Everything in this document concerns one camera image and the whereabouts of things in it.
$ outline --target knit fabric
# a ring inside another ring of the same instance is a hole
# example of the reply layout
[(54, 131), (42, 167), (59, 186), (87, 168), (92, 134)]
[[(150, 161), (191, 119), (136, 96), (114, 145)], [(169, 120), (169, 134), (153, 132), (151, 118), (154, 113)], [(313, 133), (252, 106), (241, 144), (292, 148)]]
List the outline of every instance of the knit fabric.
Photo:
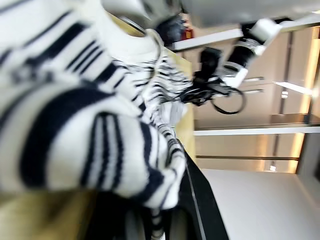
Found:
[(1, 192), (88, 188), (177, 204), (186, 158), (157, 104), (186, 77), (168, 58), (141, 90), (62, 0), (0, 3), (0, 34)]

